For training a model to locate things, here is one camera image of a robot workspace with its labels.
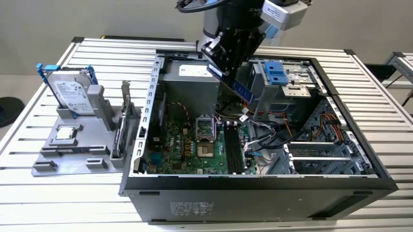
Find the motherboard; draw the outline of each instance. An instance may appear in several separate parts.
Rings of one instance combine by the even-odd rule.
[[[150,153],[150,174],[229,174],[229,163],[233,163],[233,159],[243,161],[241,151],[249,140],[246,125],[234,127],[237,130],[234,134],[238,134],[237,141],[226,144],[226,126],[222,122],[214,122],[211,127],[206,127],[204,123],[195,127],[195,121],[190,123],[192,126],[174,120],[167,121],[166,124],[163,151]],[[199,140],[199,136],[196,136],[199,133],[203,135],[215,134],[216,138],[215,140]],[[227,157],[229,149],[238,151],[235,157],[230,157],[230,159]],[[249,167],[243,168],[242,166],[242,169],[242,173],[255,174],[254,160],[250,160]]]

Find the aluminum table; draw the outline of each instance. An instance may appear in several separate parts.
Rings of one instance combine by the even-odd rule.
[[[156,49],[195,50],[195,43],[84,39],[57,64],[91,64],[106,99],[122,104],[122,80],[143,106]],[[413,119],[351,52],[261,47],[258,55],[314,57],[397,182],[400,191],[338,221],[156,225],[143,223],[127,197],[122,174],[32,177],[31,167],[56,120],[56,100],[41,84],[0,142],[0,230],[4,231],[413,231]]]

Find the expansion slot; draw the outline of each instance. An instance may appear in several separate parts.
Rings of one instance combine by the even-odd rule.
[[[229,174],[241,174],[245,171],[243,159],[241,156],[241,146],[237,125],[227,122],[224,125],[226,139],[226,163]]]

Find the cable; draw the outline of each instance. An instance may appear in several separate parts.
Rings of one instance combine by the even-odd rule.
[[[386,88],[389,88],[389,86],[394,83],[394,81],[397,81],[400,78],[402,77],[402,75],[400,75],[386,86]]]
[[[405,101],[402,102],[401,106],[405,106],[409,102],[410,98],[406,98]]]
[[[327,120],[331,120],[331,119],[337,120],[337,118],[335,118],[331,114],[322,114],[322,115],[319,116],[319,127],[318,127],[318,130],[317,130],[317,132],[315,132],[315,134],[314,134],[314,136],[313,136],[313,139],[317,138],[317,136],[319,135],[321,130],[322,130],[322,128],[323,128],[323,121],[322,121],[323,117],[326,117]],[[331,127],[331,129],[333,129],[333,131],[334,131],[334,134],[335,134],[337,139],[338,139],[338,140],[343,140],[343,137],[342,137],[342,134],[339,133],[338,127],[335,127],[333,124],[330,124],[330,127]]]
[[[290,137],[293,137],[293,133],[291,133],[291,130],[290,130],[290,127],[289,127],[289,123],[287,123],[287,120],[286,120],[286,112],[282,112],[282,113],[267,112],[267,113],[271,114],[271,115],[282,115],[282,116],[283,116],[285,127],[286,127],[286,129],[287,129],[287,131],[289,131]]]
[[[313,132],[309,129],[302,129],[291,138],[289,138],[286,141],[283,141],[281,144],[273,145],[273,146],[262,146],[259,149],[257,149],[255,151],[251,152],[257,152],[261,151],[263,149],[269,149],[269,150],[275,150],[278,148],[281,148],[286,143],[289,143],[290,141],[294,141],[303,133],[309,134],[309,138],[313,138]]]
[[[186,114],[187,114],[187,125],[190,126],[191,124],[190,124],[190,120],[188,120],[187,108],[179,102],[170,102],[167,104],[167,106],[170,106],[170,105],[179,105],[183,108],[183,110],[186,111]]]
[[[212,2],[210,4],[203,4],[200,6],[186,8],[186,6],[192,2],[192,0],[191,1],[179,0],[178,3],[176,3],[176,9],[180,13],[184,13],[184,14],[196,13],[196,12],[202,12],[202,11],[207,11],[210,9],[214,9],[214,8],[222,6],[223,4],[229,3],[230,1],[231,0],[218,0],[216,2]]]
[[[263,171],[265,167],[269,166],[271,163],[273,163],[274,159],[259,169],[259,175],[261,175],[261,172]]]
[[[224,115],[219,114],[218,111],[215,111],[215,114],[218,114],[220,117],[227,117],[227,118],[231,118],[231,119],[238,119],[238,117],[224,116]]]

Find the label sticker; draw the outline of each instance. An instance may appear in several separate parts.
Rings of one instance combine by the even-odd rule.
[[[243,108],[242,113],[246,114],[247,112],[250,112],[250,110],[247,108]]]
[[[212,208],[214,202],[170,202],[170,210],[174,216],[208,216]]]
[[[183,64],[183,65],[179,66],[179,76],[208,76],[208,77],[212,77],[212,74],[207,71],[206,65]]]
[[[71,149],[59,149],[59,150],[56,150],[56,152],[61,152],[61,153],[72,153],[72,152],[73,152],[73,150],[71,150]]]
[[[71,111],[77,114],[94,113],[83,85],[76,81],[55,81],[59,94]]]
[[[245,122],[246,120],[247,120],[247,116],[242,115],[241,118],[239,118],[239,121]]]

